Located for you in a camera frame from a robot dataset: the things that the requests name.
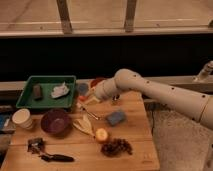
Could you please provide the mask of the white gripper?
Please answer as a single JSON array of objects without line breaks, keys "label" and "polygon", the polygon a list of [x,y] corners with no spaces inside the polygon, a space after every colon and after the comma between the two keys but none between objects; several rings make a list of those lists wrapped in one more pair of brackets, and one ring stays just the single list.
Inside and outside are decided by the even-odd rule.
[{"label": "white gripper", "polygon": [[95,104],[98,104],[100,100],[107,100],[107,99],[108,99],[108,96],[106,92],[104,91],[104,82],[101,81],[94,88],[94,96],[92,96],[91,98],[88,98],[85,101],[85,104],[95,105]]}]

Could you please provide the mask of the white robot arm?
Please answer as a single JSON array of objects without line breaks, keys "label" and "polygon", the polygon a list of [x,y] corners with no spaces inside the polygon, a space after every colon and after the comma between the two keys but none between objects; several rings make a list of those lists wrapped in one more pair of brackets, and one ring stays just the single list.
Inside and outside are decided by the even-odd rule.
[{"label": "white robot arm", "polygon": [[213,96],[150,81],[129,69],[120,69],[112,78],[99,82],[92,95],[102,102],[128,91],[140,92],[213,130]]}]

